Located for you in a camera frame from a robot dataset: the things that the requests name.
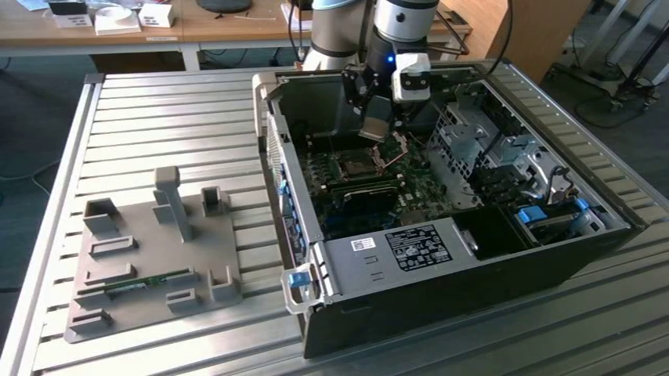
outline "gray floor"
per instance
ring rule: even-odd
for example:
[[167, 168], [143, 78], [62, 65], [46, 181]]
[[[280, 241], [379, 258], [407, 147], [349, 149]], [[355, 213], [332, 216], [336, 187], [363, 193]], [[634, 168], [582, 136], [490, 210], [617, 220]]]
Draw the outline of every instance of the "gray floor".
[[[601, 25], [605, 12], [586, 16], [577, 29], [577, 37], [591, 38]], [[601, 63], [603, 53], [629, 23], [621, 20], [602, 45], [602, 51], [590, 60]], [[623, 58], [633, 63], [650, 44], [654, 34], [641, 38]], [[267, 65], [272, 51], [249, 51], [243, 57], [241, 50], [227, 51], [213, 56], [220, 67], [260, 67]], [[669, 46], [663, 45], [645, 72], [654, 76], [669, 57]], [[292, 54], [283, 49], [279, 61], [291, 62]], [[78, 91], [86, 73], [94, 66], [86, 56], [49, 58], [14, 58], [6, 71], [0, 72], [0, 175], [24, 175], [60, 157], [69, 131]], [[599, 92], [581, 84], [568, 76], [544, 81], [543, 89], [571, 110], [575, 103], [595, 97]], [[591, 121], [613, 124], [635, 114], [638, 106], [630, 104], [622, 113], [609, 114], [606, 102], [601, 101], [585, 109]], [[631, 165], [654, 187], [669, 195], [669, 174], [663, 173], [669, 163], [669, 138], [665, 136], [665, 119], [669, 106], [666, 98], [634, 121], [614, 130], [593, 128], [593, 133], [603, 140], [619, 157]], [[54, 168], [38, 176], [50, 187]], [[45, 208], [46, 196], [29, 180], [0, 182], [4, 202], [0, 205], [0, 288], [21, 285], [30, 250]], [[2, 343], [17, 294], [0, 294], [0, 345]]]

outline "wooden desk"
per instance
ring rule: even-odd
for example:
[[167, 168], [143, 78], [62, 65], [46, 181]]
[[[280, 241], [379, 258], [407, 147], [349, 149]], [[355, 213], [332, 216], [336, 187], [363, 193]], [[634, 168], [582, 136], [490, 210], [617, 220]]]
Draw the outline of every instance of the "wooden desk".
[[[172, 0], [176, 21], [172, 28], [144, 27], [141, 33], [96, 36], [92, 27], [56, 27], [41, 15], [29, 12], [16, 0], [0, 0], [0, 56], [88, 55], [124, 52], [181, 52], [185, 69], [200, 69], [201, 49], [251, 49], [289, 47], [280, 0], [252, 0], [247, 12], [216, 14], [203, 10], [195, 0]], [[468, 25], [455, 25], [460, 36]], [[308, 45], [309, 33], [304, 32]], [[434, 24], [431, 42], [451, 42], [444, 26]]]
[[69, 27], [60, 29], [54, 21], [42, 17], [44, 10], [28, 11], [16, 0], [0, 0], [0, 46], [48, 46], [48, 45], [113, 45], [117, 43], [147, 43], [151, 38], [181, 40], [181, 22], [179, 17], [180, 0], [173, 1], [176, 9], [175, 25], [165, 29], [144, 27], [141, 33], [120, 35], [94, 35], [93, 27]]
[[[201, 9], [193, 0], [183, 1], [183, 24], [185, 42], [220, 41], [221, 38], [235, 41], [272, 40], [287, 38], [287, 25], [280, 10], [280, 0], [252, 0], [252, 8], [247, 12], [224, 15], [215, 19], [215, 14]], [[249, 20], [237, 17], [264, 18], [275, 20]], [[455, 32], [466, 35], [471, 32], [468, 25], [454, 25]], [[448, 35], [446, 27], [434, 22], [431, 37]]]
[[[471, 25], [471, 53], [462, 59], [496, 57], [507, 33], [506, 0], [440, 0]], [[512, 0], [512, 34], [504, 56], [539, 82], [590, 0]]]

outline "desk leg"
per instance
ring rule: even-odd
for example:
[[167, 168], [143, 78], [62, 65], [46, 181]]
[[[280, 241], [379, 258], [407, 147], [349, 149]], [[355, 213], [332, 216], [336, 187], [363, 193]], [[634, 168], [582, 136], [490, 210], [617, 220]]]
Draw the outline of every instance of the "desk leg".
[[197, 51], [200, 50], [199, 43], [181, 43], [180, 54], [184, 59], [184, 67], [187, 71], [200, 70], [200, 61], [197, 60]]

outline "green circuit board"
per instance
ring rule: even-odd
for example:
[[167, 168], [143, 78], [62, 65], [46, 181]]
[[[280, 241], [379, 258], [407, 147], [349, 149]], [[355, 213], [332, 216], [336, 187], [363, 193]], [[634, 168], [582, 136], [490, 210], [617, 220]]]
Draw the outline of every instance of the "green circuit board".
[[301, 159], [327, 239], [443, 218], [454, 211], [430, 170], [424, 144], [395, 133], [372, 147]]

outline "white box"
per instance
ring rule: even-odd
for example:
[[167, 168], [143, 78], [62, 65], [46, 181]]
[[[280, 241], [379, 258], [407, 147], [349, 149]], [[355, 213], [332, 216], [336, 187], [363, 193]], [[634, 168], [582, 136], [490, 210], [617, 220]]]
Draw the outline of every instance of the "white box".
[[88, 14], [69, 14], [68, 16], [53, 15], [54, 24], [57, 27], [86, 27], [93, 26]]
[[94, 34], [96, 35], [112, 35], [112, 34], [126, 34], [139, 33], [141, 28], [139, 27], [137, 15], [132, 12], [128, 18], [121, 20], [110, 20], [106, 17], [94, 17]]
[[169, 4], [144, 4], [139, 11], [139, 22], [145, 27], [171, 27], [175, 14]]

